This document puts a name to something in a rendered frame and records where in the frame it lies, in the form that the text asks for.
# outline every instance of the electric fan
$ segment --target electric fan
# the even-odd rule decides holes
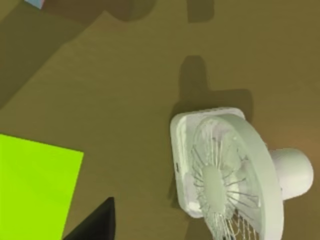
[[[301,151],[268,151],[231,107],[178,114],[170,134],[179,205],[203,217],[214,240],[282,238],[283,201],[306,193],[314,179]]]

